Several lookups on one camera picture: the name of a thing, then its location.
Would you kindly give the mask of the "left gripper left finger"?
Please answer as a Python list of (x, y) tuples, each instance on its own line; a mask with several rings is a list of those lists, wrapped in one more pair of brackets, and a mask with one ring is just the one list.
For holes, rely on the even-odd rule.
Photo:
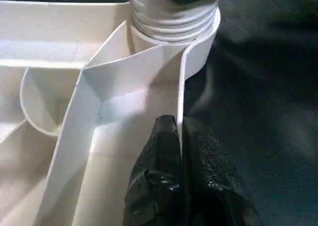
[(184, 174), (175, 117), (156, 118), (125, 195), (124, 226), (178, 226), (184, 209)]

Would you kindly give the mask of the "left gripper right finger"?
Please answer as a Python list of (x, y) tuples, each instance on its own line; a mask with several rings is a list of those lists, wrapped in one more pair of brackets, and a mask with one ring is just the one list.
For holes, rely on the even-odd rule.
[(195, 118), (183, 120), (190, 226), (260, 226), (262, 221), (229, 152)]

